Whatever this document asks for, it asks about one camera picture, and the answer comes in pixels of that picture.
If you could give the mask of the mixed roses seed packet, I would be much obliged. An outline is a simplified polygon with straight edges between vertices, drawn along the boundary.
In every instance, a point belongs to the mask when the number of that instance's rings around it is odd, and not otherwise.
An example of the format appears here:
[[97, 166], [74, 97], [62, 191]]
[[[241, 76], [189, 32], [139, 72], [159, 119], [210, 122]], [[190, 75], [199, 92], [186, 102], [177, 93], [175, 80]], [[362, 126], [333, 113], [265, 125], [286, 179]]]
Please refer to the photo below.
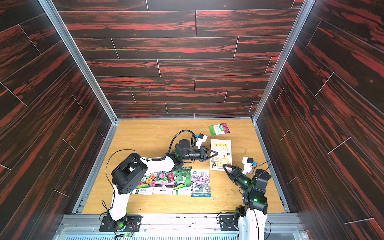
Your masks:
[[151, 196], [154, 191], [157, 173], [145, 174], [140, 180], [138, 186], [134, 189], [134, 195], [149, 195]]

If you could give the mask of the purple flowers seed packet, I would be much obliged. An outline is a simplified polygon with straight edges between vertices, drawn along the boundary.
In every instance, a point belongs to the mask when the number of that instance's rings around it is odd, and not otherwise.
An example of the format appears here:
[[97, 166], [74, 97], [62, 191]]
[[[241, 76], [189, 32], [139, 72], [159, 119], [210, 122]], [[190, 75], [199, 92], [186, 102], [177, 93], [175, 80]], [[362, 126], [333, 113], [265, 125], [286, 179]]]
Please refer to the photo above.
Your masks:
[[210, 198], [211, 184], [209, 170], [192, 170], [192, 197]]

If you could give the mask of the magenta flower seed packet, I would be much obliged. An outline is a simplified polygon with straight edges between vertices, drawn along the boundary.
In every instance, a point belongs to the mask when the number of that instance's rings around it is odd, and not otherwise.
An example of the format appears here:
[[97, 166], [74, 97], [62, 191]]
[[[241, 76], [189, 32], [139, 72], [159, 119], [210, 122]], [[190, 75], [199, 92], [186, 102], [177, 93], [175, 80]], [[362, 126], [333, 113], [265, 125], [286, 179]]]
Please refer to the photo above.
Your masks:
[[212, 136], [217, 135], [223, 135], [223, 134], [229, 134], [230, 130], [228, 128], [228, 125], [225, 123], [217, 124], [217, 125], [211, 125], [209, 126], [209, 131]]

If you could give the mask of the orange striped seed packet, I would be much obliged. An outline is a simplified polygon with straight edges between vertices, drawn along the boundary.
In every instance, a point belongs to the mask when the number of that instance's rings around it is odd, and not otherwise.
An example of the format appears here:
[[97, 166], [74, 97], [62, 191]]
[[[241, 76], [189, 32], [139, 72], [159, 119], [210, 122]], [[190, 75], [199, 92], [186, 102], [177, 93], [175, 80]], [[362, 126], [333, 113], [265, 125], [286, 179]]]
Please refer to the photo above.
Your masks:
[[210, 159], [210, 170], [224, 171], [223, 165], [232, 165], [231, 140], [211, 140], [211, 150], [218, 155]]

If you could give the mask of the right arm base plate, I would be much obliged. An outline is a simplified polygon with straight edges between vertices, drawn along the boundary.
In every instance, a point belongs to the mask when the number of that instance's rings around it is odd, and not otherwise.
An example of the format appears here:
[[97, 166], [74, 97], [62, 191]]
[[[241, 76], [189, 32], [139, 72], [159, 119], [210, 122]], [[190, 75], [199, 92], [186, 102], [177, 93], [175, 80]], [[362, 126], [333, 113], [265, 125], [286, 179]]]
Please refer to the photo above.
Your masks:
[[238, 226], [235, 223], [234, 214], [220, 214], [218, 218], [222, 232], [239, 231]]

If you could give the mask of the green gourd seed packet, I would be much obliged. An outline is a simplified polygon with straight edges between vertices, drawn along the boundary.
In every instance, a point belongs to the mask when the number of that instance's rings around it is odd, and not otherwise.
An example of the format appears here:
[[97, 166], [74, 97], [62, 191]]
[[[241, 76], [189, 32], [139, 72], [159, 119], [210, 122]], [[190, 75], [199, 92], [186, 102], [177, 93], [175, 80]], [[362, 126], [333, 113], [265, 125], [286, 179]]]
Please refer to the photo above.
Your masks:
[[173, 195], [190, 196], [192, 193], [192, 167], [182, 167], [174, 172]]

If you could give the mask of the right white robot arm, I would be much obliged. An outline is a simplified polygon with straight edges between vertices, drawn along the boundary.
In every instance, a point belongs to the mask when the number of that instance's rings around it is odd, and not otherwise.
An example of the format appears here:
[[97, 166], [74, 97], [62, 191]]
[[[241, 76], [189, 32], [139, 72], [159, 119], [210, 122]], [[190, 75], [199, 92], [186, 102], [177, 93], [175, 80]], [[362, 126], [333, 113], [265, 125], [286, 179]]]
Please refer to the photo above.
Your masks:
[[239, 239], [263, 240], [268, 213], [265, 193], [272, 176], [266, 170], [256, 169], [254, 176], [250, 179], [239, 167], [224, 164], [223, 168], [230, 180], [243, 191], [244, 205], [236, 209], [234, 216], [239, 230]]

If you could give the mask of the purple pink asters seed packet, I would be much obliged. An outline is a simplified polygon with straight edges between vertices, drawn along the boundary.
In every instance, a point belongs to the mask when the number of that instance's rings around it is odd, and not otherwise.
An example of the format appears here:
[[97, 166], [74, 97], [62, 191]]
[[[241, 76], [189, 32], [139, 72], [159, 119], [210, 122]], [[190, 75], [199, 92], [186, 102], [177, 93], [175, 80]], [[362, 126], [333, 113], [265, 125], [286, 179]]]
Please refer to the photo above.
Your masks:
[[173, 194], [174, 172], [157, 172], [153, 194], [169, 195]]

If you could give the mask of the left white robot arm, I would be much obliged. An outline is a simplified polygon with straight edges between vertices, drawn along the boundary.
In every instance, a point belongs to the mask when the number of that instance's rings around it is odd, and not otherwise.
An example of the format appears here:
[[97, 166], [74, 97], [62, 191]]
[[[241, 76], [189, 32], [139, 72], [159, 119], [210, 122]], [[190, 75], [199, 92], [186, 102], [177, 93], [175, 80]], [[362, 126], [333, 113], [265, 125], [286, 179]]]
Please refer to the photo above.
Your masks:
[[187, 161], [204, 162], [211, 158], [208, 152], [217, 156], [218, 152], [206, 147], [193, 149], [176, 144], [176, 149], [160, 158], [144, 158], [133, 151], [113, 171], [110, 184], [113, 187], [113, 199], [109, 208], [109, 216], [117, 222], [127, 214], [127, 205], [131, 192], [139, 186], [139, 182], [148, 173], [177, 171]]

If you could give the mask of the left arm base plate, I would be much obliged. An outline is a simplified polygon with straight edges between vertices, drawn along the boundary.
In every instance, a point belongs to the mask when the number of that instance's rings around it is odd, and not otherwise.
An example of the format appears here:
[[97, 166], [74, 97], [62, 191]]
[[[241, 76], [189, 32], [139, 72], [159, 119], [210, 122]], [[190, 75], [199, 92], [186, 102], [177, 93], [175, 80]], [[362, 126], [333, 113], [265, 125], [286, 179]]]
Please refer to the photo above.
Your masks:
[[140, 230], [142, 216], [126, 215], [119, 220], [113, 220], [109, 215], [104, 216], [100, 225], [100, 232], [132, 233]]

